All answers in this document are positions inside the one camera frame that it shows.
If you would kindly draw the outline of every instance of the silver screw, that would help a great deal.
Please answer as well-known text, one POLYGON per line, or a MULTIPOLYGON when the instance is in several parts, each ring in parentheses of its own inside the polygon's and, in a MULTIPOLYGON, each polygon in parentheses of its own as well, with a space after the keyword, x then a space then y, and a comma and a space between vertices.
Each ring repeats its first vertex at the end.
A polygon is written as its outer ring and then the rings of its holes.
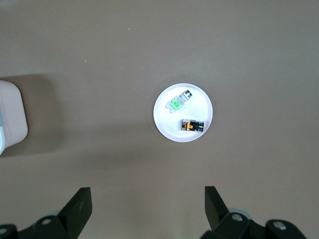
POLYGON ((0 229, 0 235, 6 233, 7 231, 8 231, 7 228, 1 228, 0 229))
POLYGON ((42 222, 41 222, 41 224, 42 225, 47 225, 47 224, 49 224, 51 222, 51 219, 50 218, 47 218, 47 219, 44 219, 42 222))
POLYGON ((238 222, 241 222, 243 220, 243 218, 239 214, 233 214, 231 217, 233 220, 238 221, 238 222))
POLYGON ((286 226, 285 224, 281 223, 281 222, 278 222, 278 221, 275 221, 274 223, 274 226, 280 230, 286 230, 286 226))

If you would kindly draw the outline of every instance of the black and orange object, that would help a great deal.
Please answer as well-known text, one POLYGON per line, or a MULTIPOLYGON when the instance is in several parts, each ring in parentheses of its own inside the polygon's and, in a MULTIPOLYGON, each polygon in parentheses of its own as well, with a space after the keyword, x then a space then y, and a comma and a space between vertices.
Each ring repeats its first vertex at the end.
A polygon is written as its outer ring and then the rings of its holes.
POLYGON ((204 130, 204 122, 195 121, 190 119, 183 119, 181 123, 181 130, 185 131, 195 131, 195 132, 203 132, 204 130))

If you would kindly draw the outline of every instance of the white box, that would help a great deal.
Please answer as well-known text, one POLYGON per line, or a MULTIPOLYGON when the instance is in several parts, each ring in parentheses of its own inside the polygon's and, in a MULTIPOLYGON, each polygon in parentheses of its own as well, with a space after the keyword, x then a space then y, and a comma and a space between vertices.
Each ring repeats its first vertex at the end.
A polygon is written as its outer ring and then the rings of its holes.
POLYGON ((21 93, 14 84, 0 80, 0 154, 24 140, 28 133, 21 93))

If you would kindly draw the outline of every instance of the toy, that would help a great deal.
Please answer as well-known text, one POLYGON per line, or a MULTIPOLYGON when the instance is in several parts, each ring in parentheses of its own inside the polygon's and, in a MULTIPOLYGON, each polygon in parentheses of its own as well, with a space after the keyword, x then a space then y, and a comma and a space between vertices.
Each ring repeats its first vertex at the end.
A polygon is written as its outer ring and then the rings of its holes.
POLYGON ((179 96, 174 97, 166 107, 170 109, 171 113, 179 111, 184 105, 186 101, 188 101, 192 97, 192 94, 189 90, 184 91, 179 96))
POLYGON ((181 130, 203 132, 204 122, 190 119, 183 119, 181 123, 181 130))

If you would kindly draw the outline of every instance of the round plate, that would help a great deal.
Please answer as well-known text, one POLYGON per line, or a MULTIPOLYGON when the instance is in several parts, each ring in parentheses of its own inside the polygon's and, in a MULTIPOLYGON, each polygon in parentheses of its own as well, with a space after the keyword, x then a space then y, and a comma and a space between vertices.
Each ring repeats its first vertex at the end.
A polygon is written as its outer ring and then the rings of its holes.
POLYGON ((189 142, 201 137, 210 126, 213 118, 213 107, 207 94, 199 87, 191 84, 176 84, 168 87, 158 97, 154 105, 154 121, 159 131, 176 142, 189 142), (166 107, 174 97, 189 90, 192 97, 185 102, 183 108, 171 113, 166 107), (203 132, 181 130, 182 119, 203 121, 203 132))

